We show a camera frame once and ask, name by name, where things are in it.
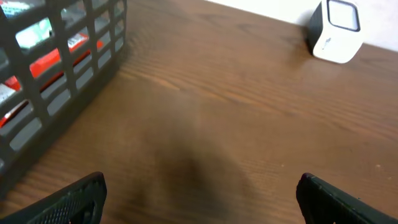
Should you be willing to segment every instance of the table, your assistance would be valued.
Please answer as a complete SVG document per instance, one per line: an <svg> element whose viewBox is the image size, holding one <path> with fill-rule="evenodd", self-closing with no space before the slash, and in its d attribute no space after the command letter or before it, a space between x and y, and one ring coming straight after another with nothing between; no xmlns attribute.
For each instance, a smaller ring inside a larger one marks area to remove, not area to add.
<svg viewBox="0 0 398 224"><path fill-rule="evenodd" d="M304 223L311 172L398 217L398 54L339 65L299 26L199 0L130 0L120 69L1 202L94 171L102 223Z"/></svg>

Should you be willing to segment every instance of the white cube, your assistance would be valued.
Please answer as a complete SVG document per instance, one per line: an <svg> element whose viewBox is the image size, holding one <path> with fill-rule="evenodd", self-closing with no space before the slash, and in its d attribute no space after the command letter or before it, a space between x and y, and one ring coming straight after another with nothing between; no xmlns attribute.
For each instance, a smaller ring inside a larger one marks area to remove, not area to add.
<svg viewBox="0 0 398 224"><path fill-rule="evenodd" d="M312 54L336 63L350 61L362 46L358 8L350 2L321 0L308 23Z"/></svg>

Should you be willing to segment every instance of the wooden table surface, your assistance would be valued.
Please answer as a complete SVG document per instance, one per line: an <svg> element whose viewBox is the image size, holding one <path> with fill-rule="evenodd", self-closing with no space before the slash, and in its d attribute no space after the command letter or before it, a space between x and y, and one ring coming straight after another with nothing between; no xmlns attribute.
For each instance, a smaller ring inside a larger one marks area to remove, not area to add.
<svg viewBox="0 0 398 224"><path fill-rule="evenodd" d="M302 28L199 0L128 1L120 69L1 202L94 171L102 223L304 223L311 172L398 217L398 54L312 57Z"/></svg>

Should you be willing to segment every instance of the brown wood grain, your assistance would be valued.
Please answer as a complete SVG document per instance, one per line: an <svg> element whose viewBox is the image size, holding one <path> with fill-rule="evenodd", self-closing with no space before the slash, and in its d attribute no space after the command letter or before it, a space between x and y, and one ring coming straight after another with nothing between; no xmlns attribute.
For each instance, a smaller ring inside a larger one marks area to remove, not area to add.
<svg viewBox="0 0 398 224"><path fill-rule="evenodd" d="M398 217L398 54L339 65L302 28L199 0L128 1L120 70L1 202L94 171L102 223L304 223L311 172Z"/></svg>

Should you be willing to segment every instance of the cube top face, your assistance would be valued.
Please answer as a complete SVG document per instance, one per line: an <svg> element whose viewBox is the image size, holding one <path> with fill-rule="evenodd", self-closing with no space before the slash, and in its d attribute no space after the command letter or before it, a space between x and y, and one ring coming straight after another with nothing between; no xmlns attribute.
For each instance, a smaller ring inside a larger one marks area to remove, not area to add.
<svg viewBox="0 0 398 224"><path fill-rule="evenodd" d="M328 1L329 22L333 26L359 32L358 10L354 4L340 0Z"/></svg>

